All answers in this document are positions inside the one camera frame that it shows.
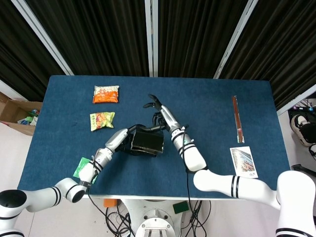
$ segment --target green snack bag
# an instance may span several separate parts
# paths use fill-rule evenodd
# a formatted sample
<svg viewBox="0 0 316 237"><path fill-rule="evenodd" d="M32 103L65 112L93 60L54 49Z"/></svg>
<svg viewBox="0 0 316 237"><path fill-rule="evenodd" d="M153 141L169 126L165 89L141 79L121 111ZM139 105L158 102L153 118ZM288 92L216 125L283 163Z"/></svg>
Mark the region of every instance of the green snack bag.
<svg viewBox="0 0 316 237"><path fill-rule="evenodd" d="M90 161L89 159L82 157L73 176L76 178L79 178L79 172L89 163L89 161ZM97 179L97 176L92 180L92 184L94 184L96 179Z"/></svg>
<svg viewBox="0 0 316 237"><path fill-rule="evenodd" d="M114 128L112 125L114 115L114 112L101 112L90 114L91 131L100 129L102 127Z"/></svg>

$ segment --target blue tablecloth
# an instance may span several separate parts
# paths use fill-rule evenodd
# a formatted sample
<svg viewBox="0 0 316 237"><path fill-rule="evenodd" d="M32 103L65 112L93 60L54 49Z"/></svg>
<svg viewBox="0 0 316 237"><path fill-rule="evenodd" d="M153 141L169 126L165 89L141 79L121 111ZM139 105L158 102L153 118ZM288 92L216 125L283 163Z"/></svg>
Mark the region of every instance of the blue tablecloth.
<svg viewBox="0 0 316 237"><path fill-rule="evenodd" d="M93 104L95 85L119 85L119 103ZM289 169L267 81L52 76L18 188L51 187L72 177L81 157L91 158L117 130L136 123L150 126L156 111L142 108L151 102L148 93L156 95L182 125L189 125L187 133L213 172L235 174L230 148L241 146L250 146L259 179L272 189L280 173ZM233 95L238 99L244 144L237 143ZM91 132L89 115L95 112L115 112L114 128ZM187 197L182 159L171 136L164 133L163 154L156 158L114 154L90 193ZM230 198L200 192L193 185L193 175L189 178L192 197Z"/></svg>

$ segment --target white floor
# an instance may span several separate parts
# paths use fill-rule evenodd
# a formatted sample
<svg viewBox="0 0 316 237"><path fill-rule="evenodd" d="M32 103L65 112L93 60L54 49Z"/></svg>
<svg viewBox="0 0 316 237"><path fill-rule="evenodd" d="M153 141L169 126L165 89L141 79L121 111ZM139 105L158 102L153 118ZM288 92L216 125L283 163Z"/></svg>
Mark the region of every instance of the white floor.
<svg viewBox="0 0 316 237"><path fill-rule="evenodd" d="M290 164L302 165L316 170L316 162L296 137L292 137L287 113L279 117ZM0 191L16 189L30 146L31 137L21 134L0 123ZM102 200L96 200L102 207ZM208 203L200 213L203 220L208 213ZM250 201L212 201L212 212L205 224L212 237L274 237L279 211ZM183 218L186 226L190 213ZM105 225L103 216L88 199L72 204L63 200L60 205L35 214L23 211L16 223L26 237L99 237L113 236Z"/></svg>

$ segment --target card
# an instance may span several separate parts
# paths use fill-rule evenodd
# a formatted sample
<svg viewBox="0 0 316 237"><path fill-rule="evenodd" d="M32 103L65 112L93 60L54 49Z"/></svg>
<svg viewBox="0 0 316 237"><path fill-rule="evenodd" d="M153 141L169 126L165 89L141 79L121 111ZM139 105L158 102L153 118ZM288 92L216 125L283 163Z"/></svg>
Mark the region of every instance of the card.
<svg viewBox="0 0 316 237"><path fill-rule="evenodd" d="M258 178L250 147L231 148L231 154L237 176L245 178Z"/></svg>

